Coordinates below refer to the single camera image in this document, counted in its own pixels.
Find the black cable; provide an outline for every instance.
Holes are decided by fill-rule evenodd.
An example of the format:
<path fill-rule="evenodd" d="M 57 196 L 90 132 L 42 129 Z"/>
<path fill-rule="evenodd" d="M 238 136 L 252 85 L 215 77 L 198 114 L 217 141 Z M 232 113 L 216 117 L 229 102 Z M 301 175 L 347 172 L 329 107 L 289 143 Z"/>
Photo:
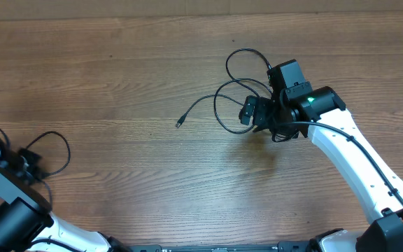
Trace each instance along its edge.
<path fill-rule="evenodd" d="M 195 102 L 189 107 L 189 109 L 186 111 L 186 113 L 184 113 L 184 114 L 180 117 L 180 119 L 179 119 L 179 120 L 177 121 L 177 123 L 175 124 L 175 127 L 179 128 L 179 127 L 185 122 L 186 116 L 188 115 L 189 111 L 190 111 L 197 103 L 199 103 L 199 102 L 200 102 L 201 100 L 203 100 L 203 99 L 206 99 L 206 98 L 209 98 L 209 97 L 214 97 L 214 96 L 215 96 L 215 94 L 208 94 L 208 95 L 205 95 L 205 96 L 203 96 L 203 97 L 200 97 L 197 101 L 195 101 Z M 217 96 L 226 98 L 226 99 L 228 99 L 228 100 L 230 100 L 230 101 L 233 101 L 233 102 L 237 103 L 238 105 L 243 106 L 242 103 L 236 101 L 235 99 L 232 99 L 231 97 L 229 97 L 229 96 L 227 96 L 227 95 L 224 95 L 224 94 L 217 94 Z"/>
<path fill-rule="evenodd" d="M 3 134 L 3 137 L 6 141 L 6 147 L 10 150 L 10 140 L 8 139 L 7 134 L 0 128 L 0 133 Z"/>
<path fill-rule="evenodd" d="M 244 88 L 250 90 L 251 92 L 253 92 L 253 94 L 255 94 L 257 98 L 260 97 L 259 94 L 258 94 L 256 91 L 254 91 L 253 88 L 248 87 L 247 85 L 241 83 L 240 81 L 253 81 L 253 82 L 255 82 L 255 83 L 264 85 L 263 83 L 259 82 L 258 80 L 255 80 L 255 79 L 252 79 L 252 78 L 239 78 L 239 79 L 232 79 L 232 80 L 230 80 L 230 81 L 227 81 L 226 83 L 223 83 L 223 85 L 221 85 L 221 86 L 217 89 L 217 91 L 215 92 L 215 95 L 214 95 L 214 114 L 215 114 L 215 118 L 217 118 L 218 123 L 220 123 L 220 125 L 222 125 L 222 127 L 223 127 L 225 130 L 227 130 L 228 132 L 231 132 L 231 133 L 233 133 L 233 134 L 244 134 L 244 133 L 246 133 L 246 132 L 249 132 L 250 130 L 253 129 L 254 125 L 251 125 L 248 129 L 241 130 L 241 131 L 234 131 L 234 130 L 228 129 L 228 127 L 226 127 L 226 126 L 223 124 L 222 120 L 219 118 L 219 116 L 218 116 L 218 114 L 217 114 L 217 106 L 216 106 L 215 101 L 217 100 L 217 96 L 218 96 L 219 91 L 220 91 L 223 87 L 225 87 L 226 85 L 231 84 L 231 83 L 237 83 L 237 84 L 241 85 L 242 87 L 244 87 Z"/>
<path fill-rule="evenodd" d="M 235 77 L 233 77 L 232 74 L 229 72 L 229 67 L 228 67 L 229 59 L 232 57 L 232 55 L 235 55 L 236 53 L 238 53 L 238 52 L 243 52 L 243 51 L 252 52 L 252 53 L 257 54 L 261 59 L 264 60 L 265 64 L 267 65 L 267 68 L 268 68 L 268 69 L 271 69 L 271 65 L 270 65 L 269 61 L 267 60 L 267 58 L 266 58 L 261 52 L 259 52 L 258 50 L 255 50 L 255 49 L 252 49 L 252 48 L 241 48 L 241 49 L 237 49 L 237 50 L 235 50 L 234 52 L 232 52 L 232 53 L 228 56 L 228 58 L 227 58 L 227 60 L 226 60 L 226 62 L 225 62 L 225 68 L 226 68 L 226 70 L 227 70 L 227 74 L 228 74 L 228 76 L 229 76 L 232 80 L 236 80 L 237 83 L 240 82 L 240 81 L 238 81 L 238 80 L 240 80 L 240 78 L 235 78 Z M 265 89 L 268 90 L 268 92 L 270 93 L 270 96 L 273 95 L 273 93 L 271 92 L 270 88 L 267 87 L 264 83 L 259 83 L 259 84 L 260 84 L 261 86 L 263 86 Z"/>
<path fill-rule="evenodd" d="M 391 182 L 388 180 L 388 178 L 385 176 L 385 174 L 383 173 L 383 171 L 381 170 L 381 168 L 379 167 L 379 165 L 376 163 L 376 161 L 374 161 L 374 159 L 372 158 L 372 156 L 368 153 L 368 151 L 365 149 L 365 147 L 362 146 L 362 144 L 360 144 L 354 136 L 349 135 L 348 133 L 337 129 L 336 127 L 332 127 L 329 125 L 326 125 L 324 123 L 319 123 L 319 122 L 285 122 L 285 123 L 279 123 L 277 124 L 279 127 L 280 126 L 295 126 L 295 125 L 313 125 L 313 126 L 318 126 L 318 127 L 324 127 L 328 130 L 331 130 L 333 132 L 336 132 L 344 137 L 346 137 L 347 141 L 352 141 L 363 153 L 363 155 L 365 155 L 367 157 L 367 159 L 369 160 L 369 162 L 373 165 L 374 169 L 376 170 L 376 172 L 379 174 L 379 176 L 381 177 L 381 179 L 383 180 L 383 182 L 386 184 L 386 186 L 388 187 L 388 189 L 390 189 L 390 192 L 396 197 L 396 199 L 399 201 L 399 203 L 403 206 L 403 199 L 400 196 L 398 190 L 396 188 L 394 188 L 394 186 L 391 184 Z"/>
<path fill-rule="evenodd" d="M 284 105 L 284 101 L 283 101 L 283 95 L 284 95 L 284 91 L 286 91 L 286 90 L 288 90 L 288 88 L 283 88 L 279 92 L 279 105 L 281 105 L 281 108 L 283 110 L 285 110 L 285 105 Z"/>
<path fill-rule="evenodd" d="M 48 190 L 48 194 L 49 194 L 49 204 L 50 204 L 50 208 L 52 208 L 52 190 L 50 189 L 50 186 L 48 185 L 48 183 L 46 183 L 43 180 L 40 180 L 41 183 L 43 183 L 43 185 L 45 185 L 46 190 Z"/>
<path fill-rule="evenodd" d="M 69 148 L 68 141 L 67 141 L 66 138 L 64 138 L 64 136 L 63 136 L 62 134 L 60 134 L 59 132 L 49 131 L 49 132 L 44 132 L 44 133 L 42 133 L 42 134 L 39 135 L 37 138 L 35 138 L 31 143 L 29 143 L 29 144 L 26 146 L 26 149 L 29 149 L 29 147 L 31 147 L 32 144 L 36 143 L 38 140 L 40 140 L 41 138 L 43 138 L 43 137 L 44 137 L 45 135 L 47 135 L 47 134 L 55 134 L 55 135 L 57 135 L 57 136 L 59 136 L 59 137 L 61 137 L 61 138 L 63 139 L 64 143 L 66 144 L 66 148 L 67 148 L 67 150 L 68 150 L 68 160 L 66 161 L 66 164 L 64 164 L 64 166 L 63 166 L 62 168 L 58 169 L 57 171 L 50 172 L 50 173 L 44 172 L 42 179 L 44 179 L 45 177 L 49 177 L 49 176 L 58 174 L 59 172 L 63 171 L 63 169 L 65 169 L 65 168 L 68 166 L 69 161 L 71 161 L 71 149 Z"/>
<path fill-rule="evenodd" d="M 72 247 L 70 247 L 70 246 L 68 246 L 68 245 L 66 245 L 66 244 L 64 244 L 64 243 L 61 243 L 60 241 L 55 241 L 55 240 L 53 240 L 53 239 L 38 239 L 38 240 L 36 240 L 36 241 L 33 241 L 33 242 L 31 242 L 29 249 L 30 249 L 33 245 L 39 244 L 39 243 L 54 244 L 54 245 L 57 245 L 57 246 L 61 246 L 63 249 L 67 249 L 67 250 L 69 250 L 69 251 L 71 251 L 71 252 L 82 252 L 82 251 L 79 251 L 79 250 L 77 250 L 77 249 L 75 249 L 75 248 L 72 248 Z"/>

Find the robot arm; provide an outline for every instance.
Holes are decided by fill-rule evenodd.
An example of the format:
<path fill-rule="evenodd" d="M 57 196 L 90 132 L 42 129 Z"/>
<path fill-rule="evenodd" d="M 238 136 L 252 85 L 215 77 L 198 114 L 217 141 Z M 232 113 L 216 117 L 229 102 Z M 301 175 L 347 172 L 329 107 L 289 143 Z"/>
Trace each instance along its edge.
<path fill-rule="evenodd" d="M 51 213 L 51 205 L 22 179 L 30 159 L 19 156 L 0 140 L 0 251 L 126 251 L 113 238 L 82 230 Z"/>
<path fill-rule="evenodd" d="M 403 198 L 403 180 L 382 160 L 355 125 L 351 113 L 336 108 L 321 115 L 317 121 L 341 129 L 361 143 L 375 159 L 389 181 Z M 336 132 L 319 126 L 309 126 L 309 138 L 332 161 L 357 196 L 369 224 L 383 217 L 384 209 L 399 211 L 403 206 L 390 194 L 390 190 L 377 174 L 373 165 L 357 146 Z"/>

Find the white arm link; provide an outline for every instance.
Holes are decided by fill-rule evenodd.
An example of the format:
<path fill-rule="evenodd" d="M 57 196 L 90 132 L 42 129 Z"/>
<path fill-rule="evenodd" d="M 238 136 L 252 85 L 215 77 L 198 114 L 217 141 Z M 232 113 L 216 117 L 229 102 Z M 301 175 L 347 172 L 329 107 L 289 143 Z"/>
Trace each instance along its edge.
<path fill-rule="evenodd" d="M 50 215 L 54 220 L 54 225 L 41 231 L 34 241 L 39 239 L 52 239 L 82 252 L 107 252 L 110 249 L 110 244 L 98 232 L 80 229 L 56 217 L 53 213 Z M 29 251 L 69 252 L 69 250 L 65 248 L 47 243 L 35 244 Z"/>
<path fill-rule="evenodd" d="M 333 111 L 321 115 L 318 123 L 333 126 L 354 136 L 373 157 L 388 177 L 394 188 L 399 190 L 403 198 L 403 180 L 388 167 L 371 144 L 365 139 L 354 123 L 351 113 L 346 109 Z M 340 174 L 351 187 L 362 205 L 368 223 L 383 217 L 381 211 L 390 208 L 391 211 L 403 209 L 403 206 L 394 196 L 388 194 L 388 187 L 384 185 L 382 178 L 374 169 L 362 151 L 346 137 L 319 126 L 309 126 L 309 138 L 331 159 Z"/>

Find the wood grain surface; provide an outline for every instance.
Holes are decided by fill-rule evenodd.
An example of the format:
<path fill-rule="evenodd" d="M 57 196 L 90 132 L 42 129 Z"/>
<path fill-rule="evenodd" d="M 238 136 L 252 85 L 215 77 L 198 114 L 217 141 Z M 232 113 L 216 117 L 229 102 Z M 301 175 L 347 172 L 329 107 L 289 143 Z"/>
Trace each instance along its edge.
<path fill-rule="evenodd" d="M 212 100 L 174 127 L 228 81 L 225 59 L 242 47 L 273 65 L 295 58 L 315 88 L 334 88 L 403 179 L 403 12 L 0 22 L 0 126 L 13 146 L 64 134 L 72 158 L 48 179 L 54 212 L 127 244 L 259 244 L 366 228 L 308 139 L 230 134 Z M 231 61 L 238 78 L 265 81 L 265 70 L 255 55 Z M 239 109 L 219 98 L 236 129 Z M 66 160 L 57 137 L 32 148 L 48 171 Z"/>
<path fill-rule="evenodd" d="M 0 0 L 0 21 L 335 11 L 403 11 L 403 0 Z"/>

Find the cable connector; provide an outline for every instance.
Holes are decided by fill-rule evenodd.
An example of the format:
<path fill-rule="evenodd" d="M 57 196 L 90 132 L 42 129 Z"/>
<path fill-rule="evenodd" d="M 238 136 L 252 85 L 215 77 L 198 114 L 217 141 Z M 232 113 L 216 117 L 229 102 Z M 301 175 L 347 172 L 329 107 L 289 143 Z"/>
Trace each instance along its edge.
<path fill-rule="evenodd" d="M 184 114 L 183 116 L 180 117 L 180 119 L 178 120 L 178 122 L 176 122 L 175 127 L 179 128 L 186 120 L 186 115 Z"/>

